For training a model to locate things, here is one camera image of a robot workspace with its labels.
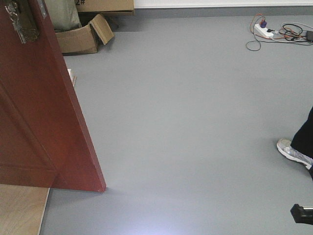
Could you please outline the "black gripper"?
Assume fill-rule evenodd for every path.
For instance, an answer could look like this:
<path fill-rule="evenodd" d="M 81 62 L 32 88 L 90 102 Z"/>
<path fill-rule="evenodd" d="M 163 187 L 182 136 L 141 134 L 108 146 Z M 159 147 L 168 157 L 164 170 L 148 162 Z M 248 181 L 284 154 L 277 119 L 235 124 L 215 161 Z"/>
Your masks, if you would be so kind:
<path fill-rule="evenodd" d="M 295 223 L 312 224 L 313 223 L 313 207 L 300 206 L 294 204 L 290 210 Z"/>

